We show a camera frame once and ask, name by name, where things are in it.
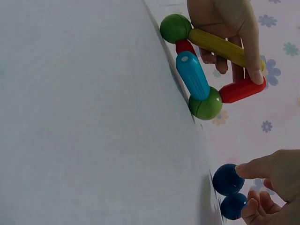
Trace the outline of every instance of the hand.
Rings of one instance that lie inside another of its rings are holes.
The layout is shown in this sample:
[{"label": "hand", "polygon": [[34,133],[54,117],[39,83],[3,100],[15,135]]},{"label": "hand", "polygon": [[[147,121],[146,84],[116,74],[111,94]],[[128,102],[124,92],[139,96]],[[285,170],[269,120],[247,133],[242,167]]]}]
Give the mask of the hand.
[{"label": "hand", "polygon": [[[187,0],[191,22],[195,28],[223,39],[228,39],[245,49],[247,72],[256,84],[263,83],[258,44],[258,27],[249,0]],[[225,74],[227,60],[200,49],[204,63],[216,64],[216,69]],[[244,69],[232,64],[233,81],[244,79]]]},{"label": "hand", "polygon": [[286,203],[281,208],[267,192],[248,193],[248,205],[242,210],[247,225],[300,224],[300,150],[279,150],[272,155],[254,159],[236,167],[245,179],[261,178]]}]

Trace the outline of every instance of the magnetic building toy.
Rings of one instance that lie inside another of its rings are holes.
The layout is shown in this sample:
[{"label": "magnetic building toy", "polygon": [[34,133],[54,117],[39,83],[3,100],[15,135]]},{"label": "magnetic building toy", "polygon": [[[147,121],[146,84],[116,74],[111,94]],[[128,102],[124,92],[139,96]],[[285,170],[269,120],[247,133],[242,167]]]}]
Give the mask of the magnetic building toy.
[{"label": "magnetic building toy", "polygon": [[161,22],[160,33],[165,41],[176,46],[176,68],[191,94],[188,106],[195,117],[211,120],[220,113],[223,103],[233,103],[265,89],[265,79],[263,84],[257,85],[249,77],[226,85],[219,91],[210,87],[192,44],[243,68],[246,67],[244,49],[203,30],[192,28],[190,21],[184,16],[167,16]]},{"label": "magnetic building toy", "polygon": [[245,179],[235,171],[235,164],[225,164],[217,169],[212,179],[212,185],[219,194],[226,196],[222,201],[221,214],[230,220],[241,218],[241,211],[247,205],[247,198],[239,193]]}]

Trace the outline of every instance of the toy ball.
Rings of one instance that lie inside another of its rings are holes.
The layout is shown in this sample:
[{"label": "toy ball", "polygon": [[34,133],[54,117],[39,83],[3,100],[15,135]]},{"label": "toy ball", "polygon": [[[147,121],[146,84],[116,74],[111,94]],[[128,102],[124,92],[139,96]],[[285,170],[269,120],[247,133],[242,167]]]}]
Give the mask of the toy ball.
[{"label": "toy ball", "polygon": [[227,196],[221,204],[222,215],[230,220],[241,218],[241,211],[247,205],[247,198],[241,193]]},{"label": "toy ball", "polygon": [[160,33],[163,39],[171,44],[187,39],[191,29],[190,21],[179,14],[167,16],[160,24]]},{"label": "toy ball", "polygon": [[191,113],[201,120],[211,120],[215,118],[222,110],[223,101],[220,93],[213,87],[210,87],[210,94],[204,101],[198,101],[190,96],[188,107]]},{"label": "toy ball", "polygon": [[230,196],[238,193],[243,188],[245,179],[236,173],[235,167],[235,164],[225,164],[216,171],[212,184],[219,194]]}]

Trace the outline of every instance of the red magnetic rod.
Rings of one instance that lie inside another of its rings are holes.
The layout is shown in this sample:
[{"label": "red magnetic rod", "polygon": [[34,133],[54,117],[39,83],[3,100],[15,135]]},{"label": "red magnetic rod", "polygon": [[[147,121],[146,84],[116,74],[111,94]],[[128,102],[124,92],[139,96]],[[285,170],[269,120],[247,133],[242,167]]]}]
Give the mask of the red magnetic rod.
[{"label": "red magnetic rod", "polygon": [[195,56],[197,56],[192,44],[187,39],[176,42],[177,54],[185,51],[189,51]]},{"label": "red magnetic rod", "polygon": [[219,93],[222,97],[223,103],[233,103],[261,92],[266,88],[266,86],[267,83],[265,78],[263,78],[263,83],[261,85],[257,85],[253,83],[249,77],[247,77],[241,81],[222,87]]}]

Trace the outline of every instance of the white wall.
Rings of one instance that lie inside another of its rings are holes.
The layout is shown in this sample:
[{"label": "white wall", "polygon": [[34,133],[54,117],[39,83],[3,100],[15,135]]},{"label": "white wall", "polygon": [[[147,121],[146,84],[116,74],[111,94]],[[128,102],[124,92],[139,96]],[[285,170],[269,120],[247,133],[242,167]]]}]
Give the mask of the white wall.
[{"label": "white wall", "polygon": [[219,224],[202,134],[140,0],[2,5],[1,224]]}]

